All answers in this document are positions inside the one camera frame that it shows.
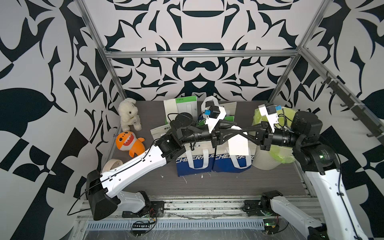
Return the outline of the white receipt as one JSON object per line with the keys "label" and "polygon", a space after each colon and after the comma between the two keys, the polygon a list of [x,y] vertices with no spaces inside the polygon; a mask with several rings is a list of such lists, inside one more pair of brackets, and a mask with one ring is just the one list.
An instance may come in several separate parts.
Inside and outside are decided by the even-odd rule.
{"label": "white receipt", "polygon": [[228,140],[229,154],[235,156],[248,156],[249,155],[249,144],[248,139],[236,135]]}
{"label": "white receipt", "polygon": [[167,121],[167,124],[169,124],[171,121],[173,121],[176,118],[177,114],[179,113],[176,99],[164,100],[163,103],[164,103],[166,121]]}

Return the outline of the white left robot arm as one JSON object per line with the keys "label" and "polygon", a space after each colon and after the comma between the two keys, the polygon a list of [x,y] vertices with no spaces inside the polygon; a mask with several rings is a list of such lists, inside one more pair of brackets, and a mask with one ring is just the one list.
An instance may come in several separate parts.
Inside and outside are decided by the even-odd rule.
{"label": "white left robot arm", "polygon": [[210,142],[217,147],[235,137],[242,140],[248,137],[244,130],[221,116],[207,118],[203,126],[193,121],[189,113],[175,116],[166,134],[155,139],[144,153],[109,171],[94,170],[88,174],[85,194],[95,221],[109,217],[119,206],[139,217],[146,215],[152,207],[148,195],[144,191],[123,193],[124,188],[186,153],[186,144]]}

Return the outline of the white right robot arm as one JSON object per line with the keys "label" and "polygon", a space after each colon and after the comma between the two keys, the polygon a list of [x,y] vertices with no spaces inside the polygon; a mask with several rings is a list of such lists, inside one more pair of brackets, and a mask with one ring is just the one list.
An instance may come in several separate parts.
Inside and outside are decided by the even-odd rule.
{"label": "white right robot arm", "polygon": [[342,181],[340,158],[333,147],[320,142],[323,123],[313,113],[296,112],[289,131],[272,130],[267,122],[248,127],[248,137],[262,150],[270,146],[293,149],[293,155],[310,180],[320,203],[325,222],[320,222],[291,204],[279,191],[262,194],[258,205],[245,202],[244,211],[259,211],[283,217],[308,240],[366,240]]}

